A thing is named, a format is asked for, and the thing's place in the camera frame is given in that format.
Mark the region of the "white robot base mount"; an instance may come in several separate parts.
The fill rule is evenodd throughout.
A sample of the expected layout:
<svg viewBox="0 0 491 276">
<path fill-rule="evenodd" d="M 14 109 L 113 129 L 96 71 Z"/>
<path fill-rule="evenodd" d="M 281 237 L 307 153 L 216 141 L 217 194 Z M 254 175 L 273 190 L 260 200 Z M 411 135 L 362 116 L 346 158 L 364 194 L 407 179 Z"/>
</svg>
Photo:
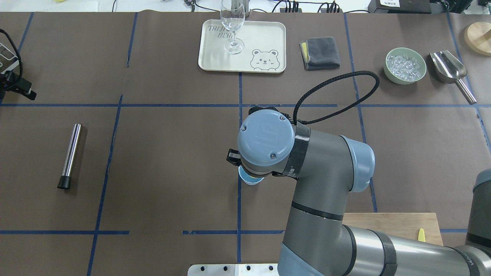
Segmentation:
<svg viewBox="0 0 491 276">
<path fill-rule="evenodd" d="M 188 276 L 278 276 L 276 263 L 196 264 Z"/>
</svg>

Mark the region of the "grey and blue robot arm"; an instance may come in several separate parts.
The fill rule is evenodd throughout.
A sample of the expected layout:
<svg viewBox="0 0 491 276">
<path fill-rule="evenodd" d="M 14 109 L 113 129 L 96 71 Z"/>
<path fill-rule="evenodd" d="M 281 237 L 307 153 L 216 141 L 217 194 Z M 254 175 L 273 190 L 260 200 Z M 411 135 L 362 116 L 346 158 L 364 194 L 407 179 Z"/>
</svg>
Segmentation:
<svg viewBox="0 0 491 276">
<path fill-rule="evenodd" d="M 343 224 L 348 194 L 375 171 L 366 143 L 294 123 L 275 108 L 252 108 L 227 161 L 249 185 L 296 180 L 277 271 L 280 276 L 489 276 L 490 170 L 478 174 L 463 246 L 437 246 Z"/>
</svg>

